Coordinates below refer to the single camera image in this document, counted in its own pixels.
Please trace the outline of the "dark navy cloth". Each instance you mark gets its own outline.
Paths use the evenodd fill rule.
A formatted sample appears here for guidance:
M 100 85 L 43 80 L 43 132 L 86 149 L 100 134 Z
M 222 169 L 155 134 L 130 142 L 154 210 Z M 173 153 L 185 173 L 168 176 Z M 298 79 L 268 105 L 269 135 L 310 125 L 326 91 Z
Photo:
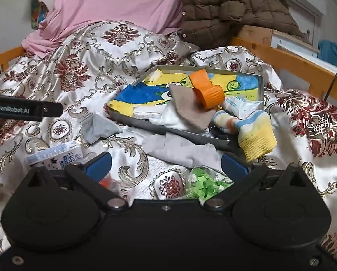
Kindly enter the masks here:
M 233 143 L 237 143 L 237 135 L 236 134 L 229 134 L 229 133 L 225 133 L 223 131 L 221 131 L 220 128 L 214 126 L 210 126 L 209 127 L 209 131 L 212 134 L 213 137 L 218 138 L 220 140 L 223 141 L 227 141 L 227 142 L 233 142 Z

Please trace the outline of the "striped colourful sock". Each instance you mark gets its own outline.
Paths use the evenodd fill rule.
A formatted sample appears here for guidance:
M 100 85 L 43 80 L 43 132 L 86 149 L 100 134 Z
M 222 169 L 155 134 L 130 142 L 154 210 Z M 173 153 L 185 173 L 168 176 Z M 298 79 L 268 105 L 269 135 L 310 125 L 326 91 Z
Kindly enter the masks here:
M 271 119 L 265 111 L 256 110 L 246 119 L 239 119 L 220 110 L 212 121 L 222 132 L 237 134 L 238 144 L 248 162 L 270 153 L 277 146 Z

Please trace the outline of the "grey cloth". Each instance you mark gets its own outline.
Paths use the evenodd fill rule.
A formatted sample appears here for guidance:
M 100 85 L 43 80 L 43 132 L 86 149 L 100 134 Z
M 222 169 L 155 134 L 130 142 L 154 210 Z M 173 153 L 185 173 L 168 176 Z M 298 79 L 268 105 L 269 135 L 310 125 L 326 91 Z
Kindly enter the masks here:
M 118 124 L 99 112 L 84 116 L 80 121 L 80 127 L 84 140 L 89 144 L 94 144 L 101 138 L 109 138 L 123 132 Z

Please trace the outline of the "white wet wipe packet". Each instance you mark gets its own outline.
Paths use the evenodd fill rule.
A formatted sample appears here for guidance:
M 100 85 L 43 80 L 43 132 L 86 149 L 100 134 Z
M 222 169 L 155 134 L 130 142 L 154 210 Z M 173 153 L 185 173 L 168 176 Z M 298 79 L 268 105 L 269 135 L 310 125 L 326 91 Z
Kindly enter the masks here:
M 256 110 L 263 108 L 263 101 L 252 101 L 238 96 L 227 96 L 221 107 L 239 119 L 246 119 Z

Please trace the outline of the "orange cloth roll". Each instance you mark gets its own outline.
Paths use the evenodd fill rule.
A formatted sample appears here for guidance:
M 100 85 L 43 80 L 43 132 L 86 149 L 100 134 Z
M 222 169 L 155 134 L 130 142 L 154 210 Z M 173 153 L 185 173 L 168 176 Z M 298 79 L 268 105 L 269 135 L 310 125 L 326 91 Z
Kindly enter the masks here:
M 224 100 L 225 94 L 219 85 L 213 85 L 205 69 L 189 75 L 193 91 L 206 110 L 217 108 Z

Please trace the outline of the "beige linen pouch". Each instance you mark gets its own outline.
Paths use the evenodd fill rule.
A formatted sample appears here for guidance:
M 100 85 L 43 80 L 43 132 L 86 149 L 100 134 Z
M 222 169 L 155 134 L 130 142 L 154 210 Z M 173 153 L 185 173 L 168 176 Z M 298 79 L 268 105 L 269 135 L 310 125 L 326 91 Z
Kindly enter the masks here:
M 168 88 L 178 115 L 195 129 L 206 130 L 217 109 L 207 110 L 190 87 L 172 83 Z

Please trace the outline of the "white muslin cloth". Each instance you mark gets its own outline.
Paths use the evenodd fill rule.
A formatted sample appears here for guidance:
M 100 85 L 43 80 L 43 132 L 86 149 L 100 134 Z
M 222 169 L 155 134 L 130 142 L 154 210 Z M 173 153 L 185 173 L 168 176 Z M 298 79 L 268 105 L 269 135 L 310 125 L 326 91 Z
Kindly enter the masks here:
M 134 105 L 133 117 L 174 130 L 189 131 L 204 135 L 209 134 L 208 128 L 205 130 L 195 128 L 192 124 L 188 123 L 188 121 L 178 115 L 173 103 L 155 106 Z

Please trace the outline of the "bag of green confetti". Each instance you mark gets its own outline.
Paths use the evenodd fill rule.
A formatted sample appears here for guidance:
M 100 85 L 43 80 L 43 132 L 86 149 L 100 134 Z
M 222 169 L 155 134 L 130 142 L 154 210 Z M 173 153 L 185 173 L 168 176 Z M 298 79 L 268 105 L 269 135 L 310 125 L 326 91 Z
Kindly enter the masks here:
M 204 203 L 233 185 L 224 173 L 206 166 L 196 166 L 186 182 L 186 197 Z

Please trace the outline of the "blue white carton box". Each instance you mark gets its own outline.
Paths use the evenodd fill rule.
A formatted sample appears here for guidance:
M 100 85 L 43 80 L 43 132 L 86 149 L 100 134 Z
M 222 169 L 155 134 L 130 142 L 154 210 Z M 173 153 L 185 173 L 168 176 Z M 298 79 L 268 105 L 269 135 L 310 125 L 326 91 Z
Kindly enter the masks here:
M 70 163 L 83 158 L 81 146 L 69 141 L 55 147 L 40 150 L 26 157 L 28 166 L 45 166 L 49 170 L 63 169 Z

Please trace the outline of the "floral satin bedspread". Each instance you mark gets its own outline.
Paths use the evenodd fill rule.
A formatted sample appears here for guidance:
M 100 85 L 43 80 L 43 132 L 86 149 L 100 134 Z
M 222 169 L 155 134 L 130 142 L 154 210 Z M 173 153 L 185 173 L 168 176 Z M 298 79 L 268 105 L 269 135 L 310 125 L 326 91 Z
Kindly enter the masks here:
M 84 159 L 112 155 L 110 174 L 119 194 L 134 199 L 164 199 L 178 194 L 189 168 L 147 154 L 148 131 L 125 126 L 120 134 L 89 144 L 81 120 L 108 113 L 108 102 L 156 65 L 212 67 L 260 75 L 264 108 L 277 140 L 260 158 L 272 169 L 298 164 L 331 212 L 324 249 L 337 260 L 337 107 L 310 94 L 287 89 L 276 71 L 243 47 L 200 51 L 179 39 L 152 33 L 126 21 L 104 21 L 71 34 L 44 58 L 27 52 L 0 75 L 0 94 L 61 102 L 63 114 L 42 122 L 0 119 L 0 255 L 10 244 L 1 225 L 9 198 L 28 172 L 26 158 L 68 141 L 76 142 Z

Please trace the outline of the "colourful paper kite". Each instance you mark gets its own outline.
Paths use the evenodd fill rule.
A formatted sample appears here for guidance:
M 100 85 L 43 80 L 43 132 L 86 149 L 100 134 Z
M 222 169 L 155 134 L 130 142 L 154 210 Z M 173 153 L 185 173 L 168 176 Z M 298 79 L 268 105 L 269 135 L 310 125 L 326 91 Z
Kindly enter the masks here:
M 39 23 L 44 21 L 48 15 L 48 8 L 46 4 L 41 0 L 31 0 L 31 28 L 33 30 L 38 29 Z

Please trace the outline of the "blue bag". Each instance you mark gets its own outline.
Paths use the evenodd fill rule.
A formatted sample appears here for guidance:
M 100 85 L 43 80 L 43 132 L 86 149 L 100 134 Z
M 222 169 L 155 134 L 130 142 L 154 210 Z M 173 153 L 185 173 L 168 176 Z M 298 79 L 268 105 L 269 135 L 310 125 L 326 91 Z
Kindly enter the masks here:
M 321 40 L 318 43 L 317 58 L 337 67 L 337 44 L 330 40 Z

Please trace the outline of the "brown quilted jacket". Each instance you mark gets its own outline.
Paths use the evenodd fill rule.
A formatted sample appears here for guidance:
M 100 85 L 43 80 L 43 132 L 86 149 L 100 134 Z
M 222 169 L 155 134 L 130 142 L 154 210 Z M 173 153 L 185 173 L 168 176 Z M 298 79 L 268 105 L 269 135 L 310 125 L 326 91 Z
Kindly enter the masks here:
M 274 29 L 301 41 L 286 0 L 181 0 L 180 36 L 202 50 L 227 46 L 244 25 Z

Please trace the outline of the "pink bed sheet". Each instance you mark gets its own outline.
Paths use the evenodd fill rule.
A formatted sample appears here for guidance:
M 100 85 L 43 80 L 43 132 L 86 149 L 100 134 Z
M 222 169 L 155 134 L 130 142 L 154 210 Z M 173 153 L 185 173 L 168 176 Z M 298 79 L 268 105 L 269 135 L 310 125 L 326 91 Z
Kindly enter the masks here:
M 53 9 L 21 45 L 40 58 L 72 33 L 100 21 L 128 21 L 153 33 L 169 34 L 179 29 L 181 0 L 55 0 Z

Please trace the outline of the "wooden bed frame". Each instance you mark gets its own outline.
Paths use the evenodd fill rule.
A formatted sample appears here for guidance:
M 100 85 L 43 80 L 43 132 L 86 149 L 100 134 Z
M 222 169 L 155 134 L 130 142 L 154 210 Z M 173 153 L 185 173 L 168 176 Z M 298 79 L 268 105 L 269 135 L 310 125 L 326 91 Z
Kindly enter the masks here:
M 263 77 L 263 88 L 282 90 L 281 70 L 310 84 L 312 96 L 332 89 L 334 74 L 280 50 L 236 39 L 227 47 L 199 50 L 177 34 L 155 34 L 126 21 L 103 21 L 71 34 L 40 58 L 14 52 L 16 63 L 0 75 L 0 95 L 59 102 L 63 107 L 101 106 L 159 66 L 203 67 Z

